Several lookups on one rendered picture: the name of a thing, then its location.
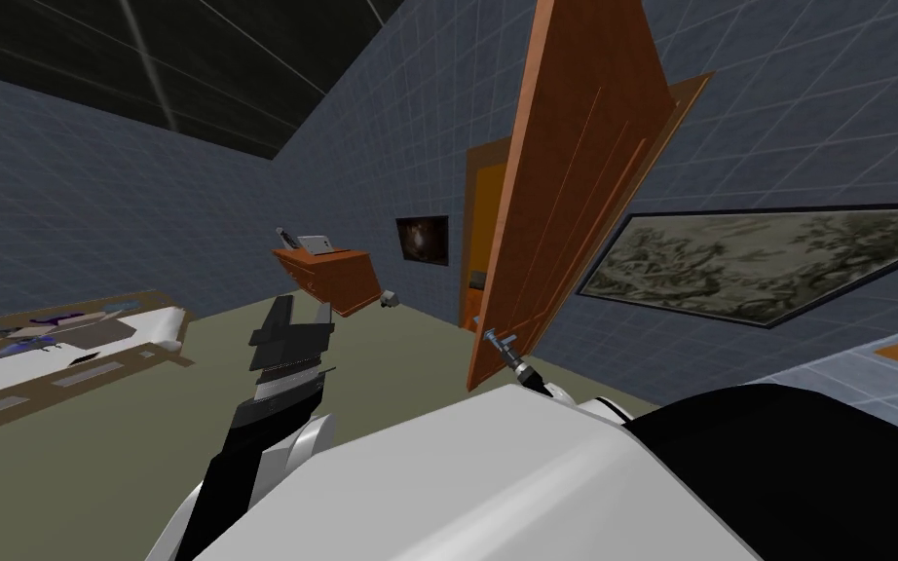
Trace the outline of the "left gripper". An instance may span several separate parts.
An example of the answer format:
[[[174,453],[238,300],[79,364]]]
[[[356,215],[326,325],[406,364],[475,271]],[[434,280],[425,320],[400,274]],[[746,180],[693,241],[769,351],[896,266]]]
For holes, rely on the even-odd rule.
[[[329,339],[334,332],[332,306],[320,303],[314,323],[290,324],[294,296],[278,296],[266,315],[261,328],[255,329],[249,338],[249,346],[255,349],[250,371],[261,370],[256,384],[265,384],[288,376],[287,368],[303,364],[320,364],[320,356],[328,350]]]

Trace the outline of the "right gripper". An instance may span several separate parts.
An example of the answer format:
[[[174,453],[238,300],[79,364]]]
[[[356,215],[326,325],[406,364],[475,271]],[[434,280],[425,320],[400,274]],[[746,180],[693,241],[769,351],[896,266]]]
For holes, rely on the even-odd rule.
[[[552,397],[551,392],[546,387],[543,377],[539,372],[513,349],[505,348],[503,350],[503,360],[505,364],[515,372],[521,386],[531,391],[546,395],[547,397]]]

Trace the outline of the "orange wooden dresser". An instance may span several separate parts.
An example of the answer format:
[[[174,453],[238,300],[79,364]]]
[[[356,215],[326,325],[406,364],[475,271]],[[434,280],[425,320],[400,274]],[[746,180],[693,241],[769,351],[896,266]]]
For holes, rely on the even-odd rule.
[[[292,237],[276,229],[278,261],[302,290],[346,318],[378,300],[382,290],[368,253],[336,247],[327,236]]]

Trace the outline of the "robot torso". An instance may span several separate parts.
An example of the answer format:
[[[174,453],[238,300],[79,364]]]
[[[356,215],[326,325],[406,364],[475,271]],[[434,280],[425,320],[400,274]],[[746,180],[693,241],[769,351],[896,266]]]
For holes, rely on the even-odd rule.
[[[196,561],[762,561],[631,433],[517,385],[320,452]]]

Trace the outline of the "small dark framed picture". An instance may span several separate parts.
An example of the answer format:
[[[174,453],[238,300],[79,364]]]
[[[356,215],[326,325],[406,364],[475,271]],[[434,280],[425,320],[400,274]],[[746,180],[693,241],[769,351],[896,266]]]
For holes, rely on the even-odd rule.
[[[397,218],[395,224],[403,258],[448,266],[448,219],[447,215]]]

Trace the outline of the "orange-brown wooden door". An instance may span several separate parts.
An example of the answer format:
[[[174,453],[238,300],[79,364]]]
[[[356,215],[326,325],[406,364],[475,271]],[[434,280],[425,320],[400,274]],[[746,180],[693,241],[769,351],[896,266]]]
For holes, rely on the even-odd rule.
[[[533,351],[675,105],[642,0],[538,0],[480,332]]]

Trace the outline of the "wooden bed with white sheet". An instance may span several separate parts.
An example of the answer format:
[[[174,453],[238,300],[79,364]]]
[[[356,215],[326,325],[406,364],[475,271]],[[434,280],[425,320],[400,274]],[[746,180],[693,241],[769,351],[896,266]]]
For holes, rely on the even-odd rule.
[[[192,317],[151,290],[0,316],[0,427],[163,362]]]

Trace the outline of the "large framed landscape picture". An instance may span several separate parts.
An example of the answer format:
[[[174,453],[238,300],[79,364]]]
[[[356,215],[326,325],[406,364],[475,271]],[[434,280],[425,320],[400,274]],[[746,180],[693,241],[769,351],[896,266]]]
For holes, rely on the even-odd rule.
[[[628,214],[578,295],[772,329],[898,270],[898,204]]]

